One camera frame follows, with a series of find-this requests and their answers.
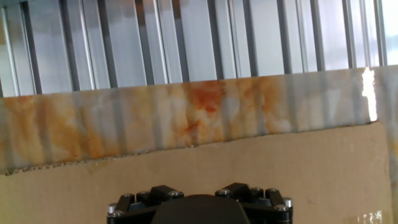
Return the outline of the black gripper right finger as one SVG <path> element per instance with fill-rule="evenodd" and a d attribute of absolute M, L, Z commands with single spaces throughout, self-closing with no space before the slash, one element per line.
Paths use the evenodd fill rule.
<path fill-rule="evenodd" d="M 292 199 L 275 188 L 262 189 L 233 183 L 215 192 L 215 196 L 237 201 L 250 223 L 293 224 Z"/>

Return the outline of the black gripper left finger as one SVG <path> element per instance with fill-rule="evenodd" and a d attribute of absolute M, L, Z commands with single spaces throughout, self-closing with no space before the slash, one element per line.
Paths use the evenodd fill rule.
<path fill-rule="evenodd" d="M 160 185 L 150 191 L 120 196 L 112 212 L 107 214 L 107 224 L 146 224 L 151 223 L 157 209 L 165 202 L 183 198 L 184 193 Z"/>

